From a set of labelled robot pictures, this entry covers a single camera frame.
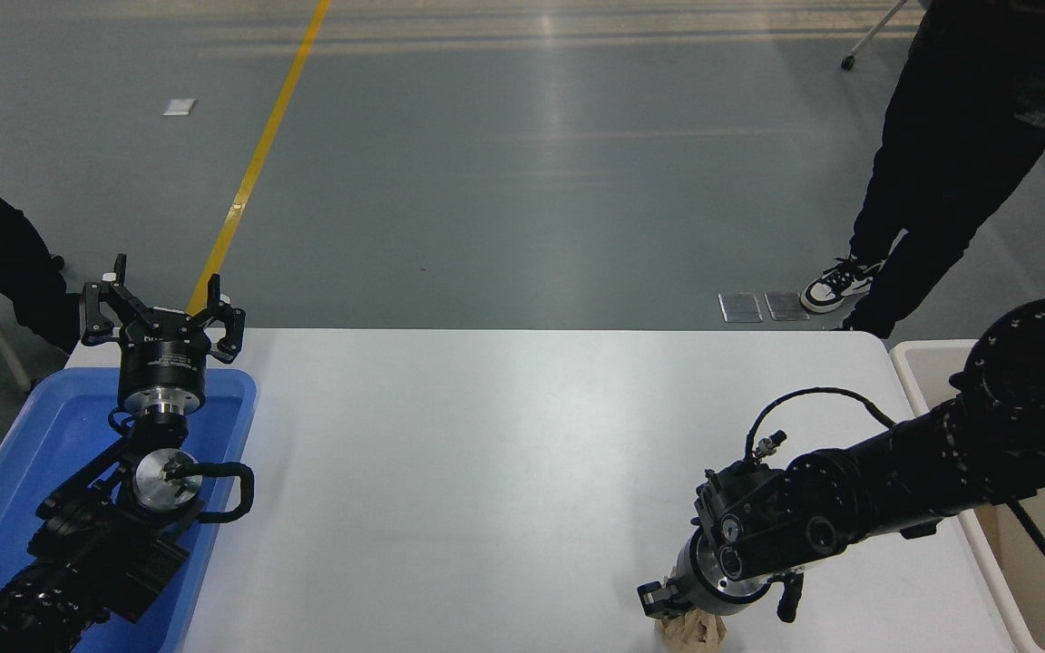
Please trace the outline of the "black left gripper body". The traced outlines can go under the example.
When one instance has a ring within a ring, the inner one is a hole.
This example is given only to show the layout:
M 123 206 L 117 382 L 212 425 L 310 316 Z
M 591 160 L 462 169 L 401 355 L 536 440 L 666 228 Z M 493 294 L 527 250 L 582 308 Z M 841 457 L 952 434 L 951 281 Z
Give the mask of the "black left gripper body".
M 203 400 L 211 340 L 203 331 L 183 332 L 182 313 L 160 313 L 152 322 L 161 326 L 158 335 L 137 319 L 121 327 L 120 400 L 133 400 L 156 387 Z

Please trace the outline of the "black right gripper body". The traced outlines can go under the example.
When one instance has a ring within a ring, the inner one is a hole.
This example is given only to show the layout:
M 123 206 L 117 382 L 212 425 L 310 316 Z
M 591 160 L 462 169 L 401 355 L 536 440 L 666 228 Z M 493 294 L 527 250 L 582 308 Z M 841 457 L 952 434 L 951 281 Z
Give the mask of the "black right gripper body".
M 717 563 L 699 567 L 677 562 L 669 576 L 668 603 L 673 612 L 702 610 L 726 617 L 759 600 L 759 577 L 734 579 Z

